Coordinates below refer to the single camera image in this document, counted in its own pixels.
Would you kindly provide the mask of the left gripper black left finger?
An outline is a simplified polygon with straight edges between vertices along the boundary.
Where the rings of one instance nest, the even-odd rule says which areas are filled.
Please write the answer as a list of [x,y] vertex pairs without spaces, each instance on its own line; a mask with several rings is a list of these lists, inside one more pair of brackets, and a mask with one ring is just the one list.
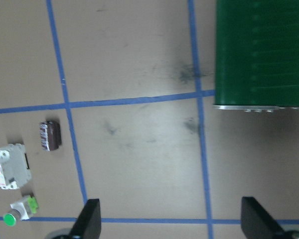
[[89,199],[74,226],[70,239],[98,239],[101,234],[101,210],[99,199]]

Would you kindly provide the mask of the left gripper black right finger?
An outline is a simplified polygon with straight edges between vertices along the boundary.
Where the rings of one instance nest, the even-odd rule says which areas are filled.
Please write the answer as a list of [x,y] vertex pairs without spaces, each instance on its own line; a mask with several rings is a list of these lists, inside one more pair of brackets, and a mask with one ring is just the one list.
[[247,239],[286,239],[288,235],[254,197],[241,199],[241,229]]

